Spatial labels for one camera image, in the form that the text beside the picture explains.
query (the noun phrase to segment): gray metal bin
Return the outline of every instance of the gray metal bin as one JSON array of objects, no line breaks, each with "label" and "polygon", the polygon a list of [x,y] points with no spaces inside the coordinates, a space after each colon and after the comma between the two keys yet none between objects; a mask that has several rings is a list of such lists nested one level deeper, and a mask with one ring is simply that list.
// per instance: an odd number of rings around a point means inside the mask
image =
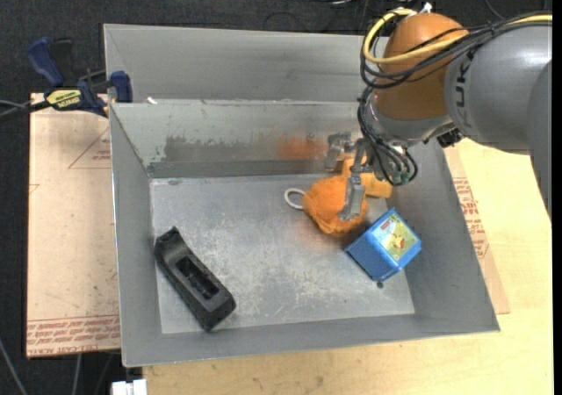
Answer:
[{"label": "gray metal bin", "polygon": [[[110,113],[126,366],[499,329],[434,141],[411,149],[411,184],[370,199],[368,221],[393,206],[423,244],[383,289],[343,252],[353,235],[327,236],[284,201],[329,176],[329,134],[358,135],[360,38],[107,25],[105,39],[108,72],[135,94]],[[211,333],[155,266],[172,226],[237,301]]]}]

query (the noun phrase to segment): yellow cable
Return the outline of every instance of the yellow cable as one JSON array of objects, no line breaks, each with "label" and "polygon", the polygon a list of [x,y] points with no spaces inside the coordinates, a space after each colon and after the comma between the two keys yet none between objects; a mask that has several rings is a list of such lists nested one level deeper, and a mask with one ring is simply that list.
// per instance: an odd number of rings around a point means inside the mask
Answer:
[{"label": "yellow cable", "polygon": [[[412,50],[411,52],[406,52],[405,54],[398,54],[396,56],[392,56],[390,58],[376,58],[371,54],[371,43],[374,39],[375,35],[378,31],[382,28],[382,26],[388,22],[390,19],[394,18],[395,16],[407,16],[410,14],[417,14],[416,11],[409,10],[409,9],[398,9],[385,14],[378,22],[369,30],[367,36],[365,37],[365,41],[363,43],[363,54],[367,61],[373,62],[375,64],[393,64],[395,62],[401,62],[404,60],[408,60],[415,56],[425,54],[427,52],[432,52],[434,50],[440,50],[442,48],[447,47],[448,45],[452,44],[453,42],[457,41],[462,36],[452,38],[452,39],[445,39],[439,42],[435,42],[433,44],[429,44],[425,47],[418,48],[416,50]],[[540,20],[552,21],[551,14],[537,14],[533,16],[529,16],[527,18],[518,19],[513,22],[509,22],[508,25],[512,24],[519,24],[521,22],[536,22]]]}]

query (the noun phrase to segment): blue clamp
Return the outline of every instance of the blue clamp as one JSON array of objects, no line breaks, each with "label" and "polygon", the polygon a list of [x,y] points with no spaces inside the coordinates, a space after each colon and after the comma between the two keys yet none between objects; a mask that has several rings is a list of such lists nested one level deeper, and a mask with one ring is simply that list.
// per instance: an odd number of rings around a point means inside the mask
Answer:
[{"label": "blue clamp", "polygon": [[117,70],[111,74],[109,81],[115,88],[118,102],[131,103],[133,101],[133,88],[129,75],[122,70]]},{"label": "blue clamp", "polygon": [[[55,109],[62,110],[63,108],[58,107],[57,104],[50,104],[50,102],[47,102],[47,96],[49,96],[49,94],[68,87],[65,84],[63,73],[59,70],[53,56],[49,52],[49,46],[51,46],[50,39],[48,37],[43,37],[33,42],[27,48],[25,54],[35,71],[43,75],[50,83],[49,90],[44,93],[46,102],[43,107],[51,105]],[[99,84],[93,84],[90,87],[90,78],[84,78],[85,77],[80,78],[77,82],[73,82],[76,85],[75,87],[80,91],[80,97],[75,98],[76,101],[73,104],[67,104],[64,110],[87,111],[105,117],[106,110],[104,108],[107,106],[107,103],[92,91],[92,89],[99,86]],[[125,72],[121,70],[113,72],[109,81],[101,84],[105,87],[112,86],[115,89],[118,102],[128,103],[133,101],[133,89],[130,79]]]},{"label": "blue clamp", "polygon": [[64,84],[64,76],[56,67],[53,58],[51,58],[51,54],[49,53],[50,44],[50,39],[44,36],[33,42],[27,48],[25,55],[35,71],[43,75],[51,83],[51,86],[56,88]]}]

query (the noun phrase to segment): yellow clamp label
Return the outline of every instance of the yellow clamp label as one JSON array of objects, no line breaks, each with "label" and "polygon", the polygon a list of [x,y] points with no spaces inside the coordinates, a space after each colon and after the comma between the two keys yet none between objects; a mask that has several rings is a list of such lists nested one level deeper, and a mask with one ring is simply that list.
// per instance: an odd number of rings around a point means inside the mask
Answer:
[{"label": "yellow clamp label", "polygon": [[80,102],[80,90],[54,90],[46,100],[56,108],[66,108]]}]

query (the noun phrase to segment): blue cube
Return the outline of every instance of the blue cube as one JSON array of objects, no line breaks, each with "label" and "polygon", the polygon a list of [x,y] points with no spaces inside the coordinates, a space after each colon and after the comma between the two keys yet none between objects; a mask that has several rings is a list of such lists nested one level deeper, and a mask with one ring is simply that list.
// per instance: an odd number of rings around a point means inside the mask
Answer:
[{"label": "blue cube", "polygon": [[422,250],[422,242],[404,219],[391,208],[345,251],[375,281],[395,275]]}]

